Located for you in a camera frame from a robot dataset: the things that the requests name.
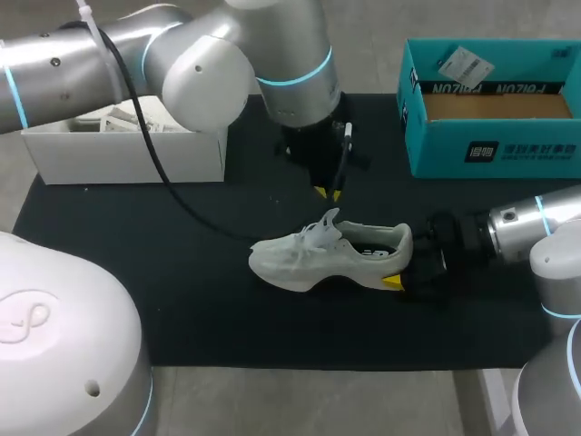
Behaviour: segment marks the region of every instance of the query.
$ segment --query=silver arm segment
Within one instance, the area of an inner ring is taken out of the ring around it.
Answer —
[[[581,185],[494,208],[488,232],[505,263],[528,259],[533,246],[561,225],[581,219]]]
[[[139,94],[149,94],[139,65],[152,35],[170,23],[191,20],[181,9],[163,6],[103,26],[131,68]],[[113,103],[103,59],[91,35],[82,29],[7,41],[0,49],[0,64],[4,70],[0,73],[0,133],[60,121]]]
[[[248,61],[269,114],[283,126],[316,124],[339,104],[319,0],[227,0],[195,20],[178,7],[156,5],[102,29],[138,94],[157,94],[182,124],[196,112],[214,116],[212,110],[231,123],[250,87]],[[4,42],[0,65],[0,134],[113,103],[103,59],[84,30]],[[196,123],[184,127],[198,130]]]

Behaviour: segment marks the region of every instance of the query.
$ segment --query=white sneaker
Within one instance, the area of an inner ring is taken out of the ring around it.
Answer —
[[[374,289],[398,291],[384,278],[408,266],[413,252],[407,224],[378,227],[344,221],[333,224],[339,209],[331,209],[302,232],[252,246],[251,269],[265,282],[306,292],[331,276],[348,277]]]

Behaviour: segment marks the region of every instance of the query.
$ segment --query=shoe lace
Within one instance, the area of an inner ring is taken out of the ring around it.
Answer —
[[[292,250],[294,253],[297,254],[297,260],[293,266],[294,268],[299,266],[302,260],[305,257],[310,256],[312,253],[325,253],[326,251],[326,249],[324,248],[312,245],[306,238],[307,233],[310,232],[315,227],[315,225],[317,224],[316,223],[309,224],[306,227],[303,227],[303,229],[299,233],[294,234],[294,245],[292,247]]]

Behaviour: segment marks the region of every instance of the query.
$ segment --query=white cardboard box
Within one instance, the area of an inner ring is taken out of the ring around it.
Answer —
[[[161,183],[141,132],[70,132],[67,122],[22,133],[46,184]],[[223,182],[228,130],[151,133],[175,183]]]

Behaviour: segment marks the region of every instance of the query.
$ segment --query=shoe box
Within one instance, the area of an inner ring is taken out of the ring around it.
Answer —
[[[581,178],[581,42],[409,39],[398,106],[420,178]]]

